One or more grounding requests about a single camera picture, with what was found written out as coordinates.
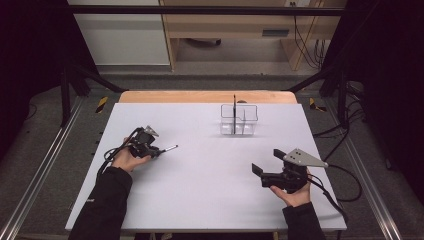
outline white tabletop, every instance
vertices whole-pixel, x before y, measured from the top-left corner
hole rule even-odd
[[[135,232],[277,231],[287,225],[282,200],[261,187],[251,163],[279,173],[283,162],[273,149],[300,148],[318,157],[300,104],[256,104],[258,124],[250,137],[220,134],[221,104],[117,103],[66,224],[72,226],[94,187],[103,154],[118,147],[137,127],[150,125],[159,137],[152,144],[179,147],[138,167],[122,229]],[[334,198],[324,169],[310,168]],[[311,187],[324,230],[346,229],[342,216],[322,191]]]

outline hand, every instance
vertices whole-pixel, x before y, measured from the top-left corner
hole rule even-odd
[[[277,195],[277,197],[281,198],[287,204],[287,206],[298,207],[300,205],[311,202],[311,183],[309,181],[301,189],[291,194],[284,192],[276,186],[271,186],[270,188],[271,191]]]
[[[112,167],[122,168],[126,172],[132,172],[138,165],[144,164],[151,159],[150,155],[143,158],[135,158],[126,147],[121,149],[112,162]]]

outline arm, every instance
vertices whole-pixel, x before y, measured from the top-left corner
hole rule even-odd
[[[310,187],[311,183],[308,182],[298,191],[288,194],[276,186],[271,186],[274,194],[287,205],[283,209],[283,213],[288,226],[287,234],[289,240],[325,239],[311,202]]]
[[[129,175],[150,156],[134,158],[127,148],[115,157],[94,186],[69,235],[74,239],[114,239],[120,237],[132,185]]]

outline black jacket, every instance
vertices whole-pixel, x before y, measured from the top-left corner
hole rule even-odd
[[[120,168],[109,167],[100,176],[75,221],[70,240],[119,240],[127,211],[131,176]],[[283,209],[289,240],[322,240],[325,236],[312,203]]]

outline transparent box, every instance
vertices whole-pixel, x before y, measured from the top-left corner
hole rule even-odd
[[[221,105],[221,134],[253,135],[258,123],[256,105],[223,104]]]

